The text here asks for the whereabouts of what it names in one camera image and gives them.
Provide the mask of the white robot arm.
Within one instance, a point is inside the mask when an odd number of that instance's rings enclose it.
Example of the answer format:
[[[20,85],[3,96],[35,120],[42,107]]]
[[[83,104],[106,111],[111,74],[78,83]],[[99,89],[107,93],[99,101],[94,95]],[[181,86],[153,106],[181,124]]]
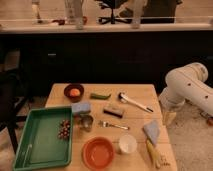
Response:
[[[198,62],[169,71],[165,76],[166,87],[159,95],[162,122],[169,125],[186,100],[197,105],[207,116],[213,117],[213,88],[205,84],[208,70]]]

